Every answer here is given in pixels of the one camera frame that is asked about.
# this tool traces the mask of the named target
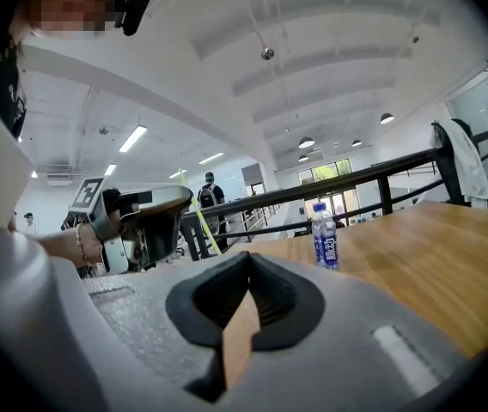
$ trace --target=fluorescent light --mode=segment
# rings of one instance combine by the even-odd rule
[[[177,173],[175,173],[175,174],[170,175],[169,178],[175,179],[178,175],[180,175],[180,172],[179,171]]]
[[[383,113],[381,115],[380,124],[387,124],[388,122],[391,122],[393,119],[395,119],[395,116],[393,114]]]
[[[203,165],[204,163],[208,163],[209,161],[213,161],[214,159],[216,159],[217,157],[220,157],[222,156],[224,153],[217,153],[217,154],[214,154],[212,155],[211,157],[208,157],[207,159],[204,159],[203,161],[200,161],[199,164],[200,165]]]
[[[137,139],[141,137],[147,130],[147,127],[143,127],[139,125],[132,133],[131,135],[126,139],[124,142],[124,145],[122,145],[119,149],[120,153],[127,153],[130,148],[133,146],[135,142],[137,142]]]
[[[110,175],[116,169],[116,165],[109,165],[104,175]]]
[[[311,145],[314,145],[314,140],[311,137],[304,137],[301,141],[299,141],[299,148],[307,148]]]

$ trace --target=ceiling vent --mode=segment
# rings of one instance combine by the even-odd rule
[[[70,174],[47,174],[47,184],[49,186],[70,186]]]

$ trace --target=white shirt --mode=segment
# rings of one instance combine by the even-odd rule
[[[36,233],[36,225],[35,224],[27,224],[24,228],[25,232]]]

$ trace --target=backpack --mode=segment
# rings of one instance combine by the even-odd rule
[[[212,206],[217,205],[216,195],[213,193],[214,188],[216,187],[215,183],[211,185],[204,186],[200,193],[198,194],[198,203],[200,205],[200,209],[211,208]],[[206,220],[206,224],[210,228],[212,233],[219,232],[219,217],[218,216],[209,216],[204,218]]]

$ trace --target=wooden table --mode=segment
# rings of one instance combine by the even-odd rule
[[[344,273],[387,290],[467,356],[488,346],[488,211],[423,202],[339,229],[338,248]],[[315,264],[310,236],[238,244],[231,251]]]

